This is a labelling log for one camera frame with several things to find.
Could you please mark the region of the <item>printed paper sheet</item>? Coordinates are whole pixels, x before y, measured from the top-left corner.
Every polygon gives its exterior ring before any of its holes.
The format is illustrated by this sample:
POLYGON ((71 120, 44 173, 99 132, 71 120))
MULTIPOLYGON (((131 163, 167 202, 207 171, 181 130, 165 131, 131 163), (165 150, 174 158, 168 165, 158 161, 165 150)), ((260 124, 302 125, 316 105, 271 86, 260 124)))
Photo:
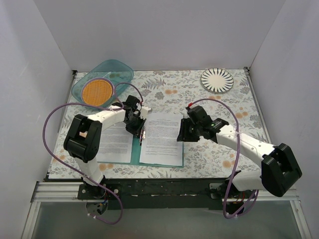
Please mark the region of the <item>printed paper sheet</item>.
POLYGON ((146 121, 140 163, 183 167, 183 143, 177 141, 181 114, 151 113, 146 121))
POLYGON ((116 164, 131 162, 133 135, 126 131, 125 126, 121 122, 102 131, 96 155, 98 162, 116 164))

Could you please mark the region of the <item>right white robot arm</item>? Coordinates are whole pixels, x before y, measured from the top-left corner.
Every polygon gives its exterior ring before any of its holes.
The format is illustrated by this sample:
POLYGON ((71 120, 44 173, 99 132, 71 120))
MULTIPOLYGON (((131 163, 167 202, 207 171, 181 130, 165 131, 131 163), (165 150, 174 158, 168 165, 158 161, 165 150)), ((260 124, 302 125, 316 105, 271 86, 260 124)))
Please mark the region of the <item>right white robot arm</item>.
POLYGON ((225 180, 226 194, 239 197, 244 191, 266 190, 282 197, 302 176, 302 171, 291 148, 281 143, 278 146, 261 142, 244 133, 238 133, 227 121, 212 119, 201 106, 188 107, 188 117, 181 120, 177 141, 198 142, 201 137, 217 144, 239 150, 240 154, 253 161, 258 171, 235 172, 225 180))

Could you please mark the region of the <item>teal plastic folder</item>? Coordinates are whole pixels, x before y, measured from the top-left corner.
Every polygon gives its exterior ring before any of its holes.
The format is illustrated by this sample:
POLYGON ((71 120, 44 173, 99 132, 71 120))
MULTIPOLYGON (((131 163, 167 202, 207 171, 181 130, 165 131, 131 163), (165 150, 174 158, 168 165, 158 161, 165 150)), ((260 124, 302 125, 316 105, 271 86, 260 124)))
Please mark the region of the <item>teal plastic folder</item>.
POLYGON ((154 165, 147 165, 147 164, 140 163, 141 146, 139 143, 139 139, 140 138, 133 136, 131 162, 130 163, 122 163, 122 164, 135 165, 135 166, 154 166, 154 165))

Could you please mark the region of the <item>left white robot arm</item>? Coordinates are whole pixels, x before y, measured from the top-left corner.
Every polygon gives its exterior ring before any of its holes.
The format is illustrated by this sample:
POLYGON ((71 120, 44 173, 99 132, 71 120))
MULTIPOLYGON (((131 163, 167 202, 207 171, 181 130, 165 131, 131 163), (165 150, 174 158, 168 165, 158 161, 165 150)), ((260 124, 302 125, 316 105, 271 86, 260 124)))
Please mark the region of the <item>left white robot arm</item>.
POLYGON ((145 122, 152 109, 143 106, 141 101, 129 95, 122 103, 113 103, 108 110, 74 117, 63 147, 77 162, 85 190, 95 199, 106 194, 105 176, 99 168, 96 155, 101 134, 117 123, 124 123, 125 130, 135 137, 142 136, 145 122))

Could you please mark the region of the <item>metal folder clip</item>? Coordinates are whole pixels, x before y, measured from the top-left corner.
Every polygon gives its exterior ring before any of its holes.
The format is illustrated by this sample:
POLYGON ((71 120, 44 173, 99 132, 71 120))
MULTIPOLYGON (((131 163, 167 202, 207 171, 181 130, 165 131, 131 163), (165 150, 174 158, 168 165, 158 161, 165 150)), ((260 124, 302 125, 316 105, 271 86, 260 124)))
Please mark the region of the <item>metal folder clip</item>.
POLYGON ((140 143, 140 146, 142 145, 143 143, 143 140, 146 138, 146 127, 143 126, 142 127, 142 130, 140 132, 140 139, 139 139, 139 143, 140 143))

